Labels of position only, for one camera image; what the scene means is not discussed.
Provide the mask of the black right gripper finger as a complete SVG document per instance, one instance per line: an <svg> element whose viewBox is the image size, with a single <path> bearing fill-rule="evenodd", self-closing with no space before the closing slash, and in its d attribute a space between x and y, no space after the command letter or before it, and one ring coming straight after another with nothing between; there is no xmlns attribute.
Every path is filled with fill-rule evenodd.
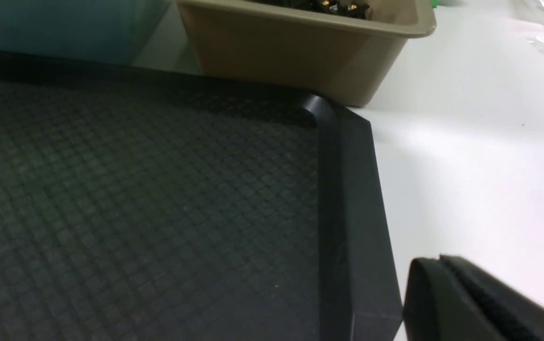
<svg viewBox="0 0 544 341"><path fill-rule="evenodd" d="M403 320L409 341L544 341L544 308L456 255L415 258Z"/></svg>

